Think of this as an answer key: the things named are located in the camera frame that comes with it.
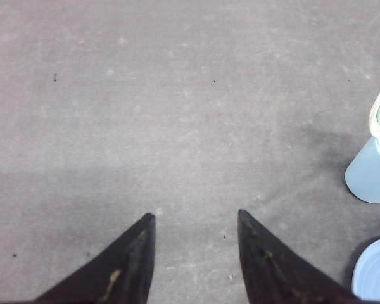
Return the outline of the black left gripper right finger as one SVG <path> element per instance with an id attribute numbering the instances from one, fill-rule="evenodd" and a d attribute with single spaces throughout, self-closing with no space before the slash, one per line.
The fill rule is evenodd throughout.
<path id="1" fill-rule="evenodd" d="M 298 256 L 246 210 L 237 217 L 239 259 L 250 303 L 361 303 Z"/>

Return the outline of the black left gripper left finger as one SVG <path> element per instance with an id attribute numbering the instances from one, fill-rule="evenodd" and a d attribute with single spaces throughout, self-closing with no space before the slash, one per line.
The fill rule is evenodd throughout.
<path id="1" fill-rule="evenodd" d="M 156 219 L 151 213 L 98 256 L 34 300 L 35 303 L 146 303 L 155 265 Z"/>

